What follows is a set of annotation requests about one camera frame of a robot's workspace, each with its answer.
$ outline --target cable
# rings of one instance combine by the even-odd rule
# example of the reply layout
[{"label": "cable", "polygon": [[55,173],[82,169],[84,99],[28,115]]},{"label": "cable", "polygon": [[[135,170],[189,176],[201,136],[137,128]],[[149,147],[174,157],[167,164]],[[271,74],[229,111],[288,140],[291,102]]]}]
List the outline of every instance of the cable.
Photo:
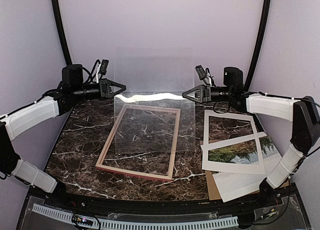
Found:
[{"label": "cable", "polygon": [[5,180],[6,178],[7,178],[7,174],[4,174],[4,177],[1,177],[1,176],[0,176],[0,179],[1,179],[1,180]]},{"label": "cable", "polygon": [[[41,97],[40,99],[38,99],[38,100],[35,101],[35,103],[38,103],[40,100],[42,100],[44,97],[46,97],[47,94],[49,94],[50,92],[53,92],[53,91],[55,91],[55,90],[57,90],[57,89],[50,89],[50,90],[46,91],[46,92],[42,95],[42,97]],[[27,108],[27,107],[29,107],[29,106],[34,105],[35,103],[33,102],[33,103],[30,103],[30,104],[27,104],[27,105],[25,105],[25,106],[23,106],[23,107],[20,107],[19,109],[16,109],[16,110],[10,112],[9,114],[3,115],[2,117],[0,117],[0,120],[1,120],[1,119],[4,119],[7,115],[8,115],[8,116],[9,116],[9,115],[12,115],[12,114],[14,114],[14,113],[16,113],[16,112],[24,109],[24,108]]]},{"label": "cable", "polygon": [[228,112],[230,111],[230,108],[231,108],[230,102],[228,103],[228,109],[227,109],[226,112],[216,111],[215,108],[216,108],[216,104],[218,104],[218,103],[221,103],[221,102],[215,102],[215,103],[213,104],[213,111],[214,111],[214,113],[217,113],[217,114],[226,114],[226,113],[228,113]]},{"label": "cable", "polygon": [[90,79],[90,83],[92,83],[92,82],[94,81],[94,78],[95,78],[94,71],[95,71],[95,69],[96,69],[97,64],[101,64],[101,62],[100,62],[100,60],[99,60],[99,59],[97,59],[97,60],[95,61],[94,65],[93,65],[93,68],[92,68],[92,70],[91,70],[91,79]]},{"label": "cable", "polygon": [[53,197],[51,197],[51,198],[49,198],[48,196],[46,196],[46,197],[47,197],[48,199],[54,201],[56,204],[62,206],[62,207],[65,208],[65,209],[71,209],[71,210],[72,210],[72,214],[74,214],[74,215],[75,215],[75,213],[73,212],[73,210],[83,212],[83,213],[89,215],[90,217],[95,218],[95,220],[97,221],[97,223],[98,223],[98,225],[99,225],[98,230],[101,230],[101,222],[100,222],[99,219],[96,217],[96,215],[91,214],[91,213],[89,213],[89,212],[87,212],[87,211],[85,211],[85,210],[81,210],[81,209],[76,209],[76,208],[72,208],[72,207],[65,206],[65,205],[57,202],[56,200],[54,200]]},{"label": "cable", "polygon": [[255,220],[254,222],[250,222],[250,223],[241,223],[239,222],[239,225],[241,226],[249,226],[249,225],[269,225],[269,224],[273,224],[274,222],[276,222],[277,220],[279,220],[284,214],[285,212],[287,211],[288,209],[288,206],[289,206],[289,201],[290,201],[290,195],[291,195],[291,182],[290,182],[290,177],[288,178],[288,182],[289,182],[289,191],[288,191],[288,196],[287,196],[287,203],[286,203],[286,206],[285,206],[285,209],[284,211],[278,215],[278,217],[274,220],[272,220],[271,222],[268,222],[268,223],[263,223],[263,224],[260,224],[260,223],[257,223],[261,220],[263,220],[264,218],[260,218],[260,219],[257,219]]},{"label": "cable", "polygon": [[85,81],[85,83],[88,83],[89,82],[89,80],[91,80],[91,73],[86,69],[86,68],[84,68],[84,67],[82,67],[82,69],[88,74],[88,78],[86,79],[86,81]]},{"label": "cable", "polygon": [[254,47],[254,51],[252,54],[250,67],[249,67],[248,74],[246,76],[246,80],[244,83],[244,91],[245,92],[249,91],[252,79],[255,74],[256,66],[258,63],[258,59],[259,59],[261,47],[263,44],[265,31],[266,31],[266,26],[267,26],[266,24],[267,24],[267,20],[268,20],[270,2],[271,2],[271,0],[263,0],[259,30],[258,30],[258,34],[256,37],[256,42],[255,42],[255,47]]},{"label": "cable", "polygon": [[286,207],[285,207],[284,211],[283,211],[276,219],[272,220],[271,222],[263,223],[263,224],[254,223],[253,225],[269,225],[269,224],[272,224],[272,223],[274,223],[275,221],[279,220],[279,219],[285,214],[285,212],[287,211],[288,206],[289,206],[290,194],[291,194],[291,182],[290,182],[290,179],[288,179],[288,181],[289,181],[288,200],[287,200],[287,202],[286,202]]},{"label": "cable", "polygon": [[309,100],[309,99],[305,99],[305,98],[294,98],[294,97],[288,97],[288,96],[281,96],[281,95],[275,95],[275,94],[265,94],[263,92],[258,92],[259,94],[263,95],[263,96],[266,96],[266,97],[275,97],[275,98],[283,98],[283,99],[296,99],[296,100],[301,100],[301,101],[305,101],[305,102],[309,102],[309,103],[312,103],[314,104],[315,106],[317,106],[318,108],[320,108],[320,104],[312,101],[312,100]]}]

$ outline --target camera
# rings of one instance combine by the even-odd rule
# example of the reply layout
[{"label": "camera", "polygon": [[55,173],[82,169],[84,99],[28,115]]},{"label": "camera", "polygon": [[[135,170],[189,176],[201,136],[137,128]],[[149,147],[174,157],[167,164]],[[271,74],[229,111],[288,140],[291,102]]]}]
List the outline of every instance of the camera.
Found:
[{"label": "camera", "polygon": [[243,72],[236,67],[225,67],[223,71],[224,86],[216,86],[208,68],[205,70],[201,65],[195,67],[200,80],[205,85],[199,85],[182,94],[183,98],[197,103],[229,101],[236,105],[234,96],[242,95],[244,91]]}]

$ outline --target white marble vein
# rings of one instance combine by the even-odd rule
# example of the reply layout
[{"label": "white marble vein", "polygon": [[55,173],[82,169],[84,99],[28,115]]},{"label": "white marble vein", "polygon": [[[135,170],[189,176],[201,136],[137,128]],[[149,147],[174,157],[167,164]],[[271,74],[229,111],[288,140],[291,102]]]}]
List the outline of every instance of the white marble vein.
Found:
[{"label": "white marble vein", "polygon": [[178,180],[188,180],[188,181],[190,181],[190,178],[197,177],[197,176],[202,176],[202,175],[205,175],[205,173],[202,173],[202,174],[193,174],[193,173],[191,173],[191,174],[190,174],[189,176],[187,176],[187,177],[174,179],[174,180],[171,181],[171,182],[165,182],[165,183],[163,183],[163,184],[151,186],[150,188],[156,188],[156,187],[160,187],[160,186],[163,186],[163,185],[171,184],[171,183],[173,183],[173,182],[175,182],[175,181],[178,181]]}]

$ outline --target white wall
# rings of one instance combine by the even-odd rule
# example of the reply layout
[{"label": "white wall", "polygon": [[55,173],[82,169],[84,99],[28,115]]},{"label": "white wall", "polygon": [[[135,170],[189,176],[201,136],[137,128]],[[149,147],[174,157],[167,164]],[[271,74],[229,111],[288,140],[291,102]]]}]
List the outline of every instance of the white wall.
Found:
[{"label": "white wall", "polygon": [[[51,0],[0,0],[0,113],[29,104],[61,80],[65,62]],[[16,152],[43,169],[65,118],[19,136]],[[1,229],[15,230],[28,188],[14,177],[0,183]]]},{"label": "white wall", "polygon": [[[60,4],[74,62],[89,68],[97,58],[107,58],[112,74],[117,47],[191,47],[190,71],[195,73],[194,66],[202,64],[222,84],[224,67],[237,66],[245,73],[249,68],[263,0],[60,0]],[[140,84],[139,78],[133,81]]]},{"label": "white wall", "polygon": [[[304,97],[320,102],[320,0],[271,0],[265,39],[252,91]],[[292,124],[260,116],[284,153]],[[304,162],[295,180],[314,229],[320,229],[320,152]]]}]

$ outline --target dark marble surface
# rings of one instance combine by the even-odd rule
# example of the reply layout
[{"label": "dark marble surface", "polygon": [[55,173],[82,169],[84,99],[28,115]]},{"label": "dark marble surface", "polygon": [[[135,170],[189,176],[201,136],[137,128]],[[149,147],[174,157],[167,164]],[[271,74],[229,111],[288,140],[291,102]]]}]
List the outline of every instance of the dark marble surface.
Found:
[{"label": "dark marble surface", "polygon": [[[160,101],[159,106],[175,107],[175,104],[166,101],[164,106]],[[224,111],[226,107],[222,105],[218,109]],[[114,124],[114,103],[110,100],[88,101],[74,109],[48,161],[46,172],[64,182],[67,191],[74,194],[136,201],[208,199],[199,141],[203,139],[204,110],[212,109],[212,106],[197,104],[195,116],[190,103],[180,105],[180,108],[177,154],[171,182],[96,169],[96,162]],[[210,122],[210,129],[213,130],[210,139],[228,139],[251,131],[247,123],[219,118]],[[110,151],[110,154],[114,153],[106,156],[109,163],[118,164],[120,158],[126,158],[128,168],[148,169],[145,167],[148,163],[153,165],[148,171],[164,173],[157,161],[165,163],[166,158],[159,153],[157,157],[149,152],[119,155],[115,152],[114,141]]]}]

